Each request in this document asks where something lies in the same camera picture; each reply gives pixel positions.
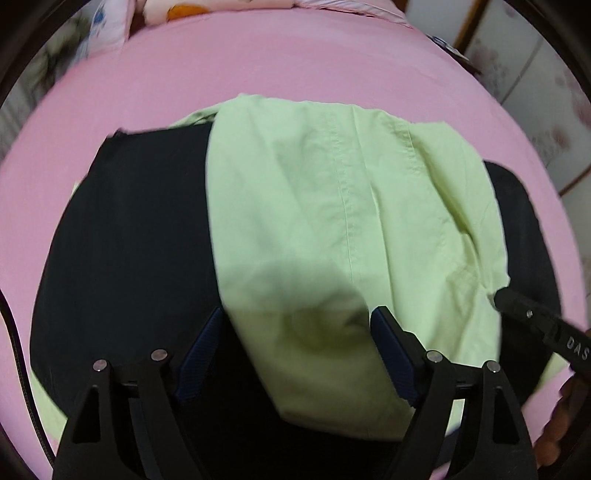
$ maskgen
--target blue gripper pad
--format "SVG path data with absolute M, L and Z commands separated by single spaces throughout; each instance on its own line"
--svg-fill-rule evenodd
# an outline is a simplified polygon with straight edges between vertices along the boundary
M 222 309 L 216 309 L 185 357 L 178 371 L 177 390 L 174 393 L 178 401 L 191 400 L 199 395 L 207 369 L 217 350 L 222 320 Z
M 415 370 L 413 363 L 402 348 L 401 342 L 396 337 L 380 307 L 371 314 L 370 330 L 396 393 L 413 407 L 419 398 L 414 381 Z M 405 334 L 402 329 L 399 330 L 401 332 L 399 334 Z

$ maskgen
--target black cable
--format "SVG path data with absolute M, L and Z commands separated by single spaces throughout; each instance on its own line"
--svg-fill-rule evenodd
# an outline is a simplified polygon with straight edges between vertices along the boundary
M 39 418 L 39 412 L 35 406 L 31 384 L 29 383 L 29 376 L 27 375 L 27 367 L 25 365 L 25 356 L 22 353 L 21 339 L 18 336 L 17 324 L 14 321 L 14 316 L 12 316 L 12 311 L 2 290 L 0 290 L 0 315 L 4 319 L 6 329 L 8 330 L 8 336 L 10 337 L 10 343 L 12 344 L 12 353 L 14 354 L 14 362 L 17 365 L 18 379 L 21 382 L 22 396 L 25 397 L 25 403 L 27 404 L 27 410 L 31 417 L 33 428 L 35 428 L 35 433 L 37 434 L 37 438 L 39 439 L 39 443 L 41 444 L 41 448 L 43 448 L 47 460 L 53 467 L 56 456 L 49 444 L 47 435 L 45 435 L 45 430 L 43 430 L 43 425 Z

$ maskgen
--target pink bedsheet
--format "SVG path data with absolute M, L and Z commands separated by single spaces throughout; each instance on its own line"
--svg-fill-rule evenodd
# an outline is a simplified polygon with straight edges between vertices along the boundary
M 0 285 L 27 357 L 53 232 L 104 138 L 118 128 L 164 127 L 241 92 L 356 103 L 414 122 L 448 122 L 484 158 L 525 183 L 551 251 L 564 315 L 585 325 L 577 247 L 543 165 L 509 115 L 422 33 L 339 12 L 219 12 L 141 31 L 122 52 L 77 66 L 34 112 L 0 168 Z M 565 375 L 526 408 L 534 437 Z M 46 480 L 50 468 L 27 416 L 4 328 L 0 378 L 0 420 Z

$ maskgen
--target floral wallpaper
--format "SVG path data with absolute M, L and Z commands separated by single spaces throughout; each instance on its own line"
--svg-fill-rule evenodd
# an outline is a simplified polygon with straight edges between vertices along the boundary
M 491 0 L 466 55 L 478 81 L 523 129 L 546 166 L 579 244 L 591 312 L 591 102 L 560 56 L 513 7 Z

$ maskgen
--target silver rivet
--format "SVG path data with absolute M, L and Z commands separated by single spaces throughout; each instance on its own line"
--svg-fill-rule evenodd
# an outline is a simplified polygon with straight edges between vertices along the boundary
M 163 350 L 161 348 L 159 348 L 158 350 L 154 350 L 152 352 L 152 355 L 150 355 L 150 357 L 152 358 L 152 360 L 154 360 L 155 362 L 161 362 L 162 360 L 164 360 L 166 357 L 168 357 L 168 353 L 166 350 Z
M 498 373 L 501 371 L 501 366 L 495 362 L 494 360 L 489 360 L 486 363 L 486 367 L 488 370 L 490 370 L 491 372 L 493 372 L 494 374 Z
M 102 370 L 104 370 L 105 368 L 107 368 L 107 360 L 97 360 L 93 365 L 92 365 L 92 369 L 95 372 L 100 372 Z
M 441 360 L 443 360 L 443 355 L 437 350 L 429 350 L 427 352 L 427 360 L 433 362 L 434 364 L 438 364 Z

